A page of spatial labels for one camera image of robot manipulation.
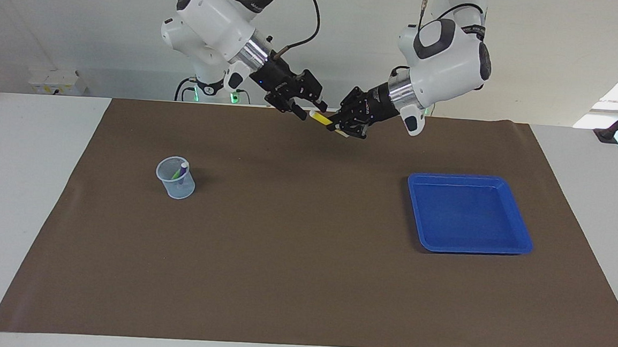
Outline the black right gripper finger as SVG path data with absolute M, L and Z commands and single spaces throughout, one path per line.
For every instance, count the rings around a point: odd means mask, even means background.
M 322 99 L 322 84 L 309 71 L 305 69 L 301 74 L 296 76 L 297 98 L 306 100 L 313 104 L 319 111 L 326 112 L 328 104 Z
M 308 117 L 307 112 L 303 110 L 294 99 L 286 98 L 278 93 L 272 93 L 271 91 L 266 93 L 264 99 L 269 105 L 282 113 L 293 113 L 302 121 L 305 121 Z

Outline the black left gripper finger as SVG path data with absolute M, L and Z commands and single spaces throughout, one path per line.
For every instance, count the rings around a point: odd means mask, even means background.
M 366 131 L 368 125 L 366 123 L 358 122 L 353 119 L 334 119 L 330 118 L 330 124 L 327 125 L 327 130 L 332 133 L 338 133 L 345 138 L 365 139 L 367 137 Z
M 367 92 L 354 87 L 341 101 L 338 114 L 342 117 L 367 118 Z

